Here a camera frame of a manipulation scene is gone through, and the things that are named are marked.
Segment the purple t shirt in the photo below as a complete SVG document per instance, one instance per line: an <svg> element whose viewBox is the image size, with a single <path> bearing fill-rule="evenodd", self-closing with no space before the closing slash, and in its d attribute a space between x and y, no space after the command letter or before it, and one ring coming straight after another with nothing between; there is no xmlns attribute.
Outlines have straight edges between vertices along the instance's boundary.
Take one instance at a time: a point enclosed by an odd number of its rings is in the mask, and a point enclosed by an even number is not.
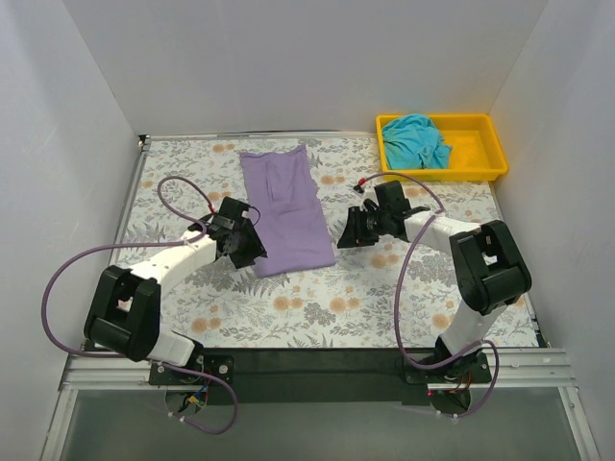
<svg viewBox="0 0 615 461"><path fill-rule="evenodd" d="M307 149L240 155L248 203L260 212L255 225L267 257L255 263L264 279L331 267L332 239L311 177Z"/></svg>

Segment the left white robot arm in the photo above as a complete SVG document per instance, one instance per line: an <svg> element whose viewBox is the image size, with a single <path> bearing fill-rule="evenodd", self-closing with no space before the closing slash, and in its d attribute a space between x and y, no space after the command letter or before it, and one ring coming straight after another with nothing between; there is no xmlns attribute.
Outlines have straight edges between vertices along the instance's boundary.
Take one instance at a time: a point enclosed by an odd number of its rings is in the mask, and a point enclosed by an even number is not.
<svg viewBox="0 0 615 461"><path fill-rule="evenodd" d="M248 217L252 207L227 197L220 208L193 223L181 240L128 268L107 268L86 317L86 339L135 362L171 364L185 384L205 370L197 342L162 324L161 301L198 270L227 257L237 269L252 266L267 252Z"/></svg>

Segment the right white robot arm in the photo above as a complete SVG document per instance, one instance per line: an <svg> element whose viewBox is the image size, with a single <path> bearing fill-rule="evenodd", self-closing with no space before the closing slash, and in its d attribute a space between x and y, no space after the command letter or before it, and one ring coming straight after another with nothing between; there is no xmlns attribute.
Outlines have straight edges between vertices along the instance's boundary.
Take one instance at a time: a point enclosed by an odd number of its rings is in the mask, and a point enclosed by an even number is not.
<svg viewBox="0 0 615 461"><path fill-rule="evenodd" d="M360 206L349 207L337 246L370 247L388 235L409 243L412 251L425 245L452 258L461 302L452 322L437 337L432 355L417 361L403 343L400 307L409 255L396 284L393 327L407 366L436 372L446 381L459 380L487 345L485 336L498 317L530 290L528 266L501 220L469 223L447 217L443 206L412 206L398 181L378 184L374 193L374 198L364 200Z"/></svg>

